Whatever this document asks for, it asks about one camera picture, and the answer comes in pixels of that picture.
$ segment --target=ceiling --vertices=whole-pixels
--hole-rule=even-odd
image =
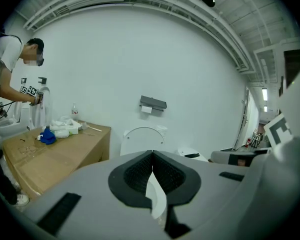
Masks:
[[[34,31],[69,14],[105,6],[134,6],[168,13],[188,21],[210,35],[233,59],[248,81],[268,122],[278,114],[281,85],[275,47],[298,37],[298,28],[278,0],[215,0],[210,8],[200,0],[23,0],[15,9]],[[268,89],[268,101],[262,88]],[[268,112],[263,112],[264,105]]]

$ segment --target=hair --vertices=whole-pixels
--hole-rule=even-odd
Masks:
[[[45,47],[45,44],[44,44],[44,41],[42,41],[40,38],[32,38],[30,39],[28,42],[27,42],[27,45],[38,45],[38,52],[40,54],[42,54],[44,52],[44,47]]]

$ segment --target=white t-shirt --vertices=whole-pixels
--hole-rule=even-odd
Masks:
[[[24,44],[14,36],[0,37],[0,78],[5,66],[12,72],[24,48]]]

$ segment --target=black cable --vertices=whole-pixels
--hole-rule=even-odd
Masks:
[[[12,103],[15,103],[15,101],[12,101],[12,102],[10,102],[8,104],[2,105],[2,106],[0,106],[0,108],[3,108],[3,107],[8,106],[8,105],[11,105]]]
[[[1,118],[4,118],[4,117],[7,115],[7,113],[8,113],[8,111],[9,111],[9,109],[10,109],[12,103],[14,103],[14,102],[9,103],[10,106],[9,106],[8,110],[5,112],[5,114],[4,114],[3,116],[0,117],[0,119],[1,119]]]

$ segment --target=cardboard box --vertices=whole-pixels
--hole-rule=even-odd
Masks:
[[[41,128],[7,139],[2,150],[6,162],[31,199],[35,199],[75,170],[109,159],[111,128],[89,123],[91,128],[80,130],[68,138],[58,138],[46,145],[37,136]]]

